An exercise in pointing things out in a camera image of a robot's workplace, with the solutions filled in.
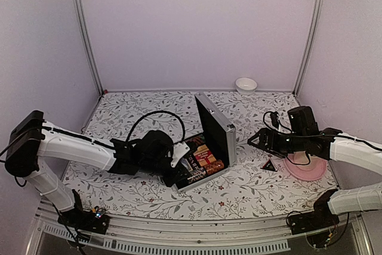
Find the wall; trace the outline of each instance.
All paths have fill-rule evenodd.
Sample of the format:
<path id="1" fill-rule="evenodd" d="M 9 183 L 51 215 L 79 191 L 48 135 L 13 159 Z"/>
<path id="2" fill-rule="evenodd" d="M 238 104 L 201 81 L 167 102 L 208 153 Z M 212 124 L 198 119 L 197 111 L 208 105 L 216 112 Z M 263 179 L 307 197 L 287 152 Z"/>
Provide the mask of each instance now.
<path id="1" fill-rule="evenodd" d="M 0 147 L 34 109 L 79 131 L 97 95 L 72 0 L 0 0 L 0 7 Z M 63 171 L 63 164 L 53 168 Z M 39 199 L 31 185 L 19 188 L 0 167 L 1 255 L 25 252 Z"/>
<path id="2" fill-rule="evenodd" d="M 314 0 L 83 0 L 109 90 L 293 89 Z"/>
<path id="3" fill-rule="evenodd" d="M 324 0 L 310 63 L 300 93 L 321 128 L 335 127 L 382 142 L 382 0 Z M 382 177 L 350 164 L 332 163 L 342 188 L 377 183 Z M 380 225 L 367 220 L 375 254 Z"/>

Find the vent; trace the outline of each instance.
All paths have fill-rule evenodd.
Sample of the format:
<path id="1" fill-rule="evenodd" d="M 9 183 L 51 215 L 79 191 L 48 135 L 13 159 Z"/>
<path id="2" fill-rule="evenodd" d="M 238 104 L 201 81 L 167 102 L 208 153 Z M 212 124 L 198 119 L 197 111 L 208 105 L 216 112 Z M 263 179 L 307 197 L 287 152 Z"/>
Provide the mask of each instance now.
<path id="1" fill-rule="evenodd" d="M 45 224 L 44 232 L 55 235 L 66 240 L 73 241 L 68 231 L 61 226 Z M 279 240 L 253 245 L 240 245 L 232 247 L 170 247 L 147 244 L 129 243 L 118 239 L 103 239 L 103 245 L 93 245 L 84 240 L 79 240 L 85 245 L 119 251 L 132 255 L 252 255 L 252 254 L 275 254 L 289 251 L 287 240 Z"/>

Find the triangular object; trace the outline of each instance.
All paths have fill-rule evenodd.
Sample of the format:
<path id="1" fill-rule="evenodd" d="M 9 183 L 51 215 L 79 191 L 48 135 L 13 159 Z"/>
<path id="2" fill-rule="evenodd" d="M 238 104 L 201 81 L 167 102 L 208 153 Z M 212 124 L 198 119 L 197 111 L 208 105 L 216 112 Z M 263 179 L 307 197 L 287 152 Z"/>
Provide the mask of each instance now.
<path id="1" fill-rule="evenodd" d="M 263 165 L 263 167 L 261 169 L 262 170 L 276 171 L 276 168 L 270 159 Z"/>

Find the white bowl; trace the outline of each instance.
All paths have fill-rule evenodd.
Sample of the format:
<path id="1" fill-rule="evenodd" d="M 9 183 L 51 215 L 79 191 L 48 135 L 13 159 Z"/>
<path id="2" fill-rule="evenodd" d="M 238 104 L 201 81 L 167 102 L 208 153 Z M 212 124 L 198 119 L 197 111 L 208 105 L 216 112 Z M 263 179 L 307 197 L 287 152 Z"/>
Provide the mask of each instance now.
<path id="1" fill-rule="evenodd" d="M 235 84 L 237 91 L 242 95 L 253 94 L 257 88 L 257 83 L 249 78 L 239 78 Z"/>

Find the floral tablecloth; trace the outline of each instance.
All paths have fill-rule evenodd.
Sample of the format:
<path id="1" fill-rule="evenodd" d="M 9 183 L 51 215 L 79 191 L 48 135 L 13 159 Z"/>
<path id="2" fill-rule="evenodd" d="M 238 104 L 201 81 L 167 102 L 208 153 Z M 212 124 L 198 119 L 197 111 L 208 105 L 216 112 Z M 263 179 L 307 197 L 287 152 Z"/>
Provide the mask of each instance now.
<path id="1" fill-rule="evenodd" d="M 310 210 L 322 192 L 336 186 L 329 169 L 320 180 L 297 180 L 282 160 L 246 144 L 247 138 L 263 127 L 266 111 L 277 110 L 287 119 L 287 110 L 298 106 L 292 94 L 206 95 L 236 126 L 238 161 L 225 175 L 177 193 L 153 174 L 121 176 L 71 162 L 64 183 L 80 193 L 86 208 L 99 205 L 112 214 L 183 220 L 247 219 Z M 136 92 L 104 95 L 85 134 L 126 139 L 139 117 L 158 109 L 179 115 L 186 126 L 186 137 L 202 131 L 194 92 Z M 171 116 L 153 115 L 138 125 L 132 138 L 143 137 L 149 129 L 163 130 L 174 141 L 181 137 L 181 127 Z M 260 169 L 269 158 L 277 172 Z"/>

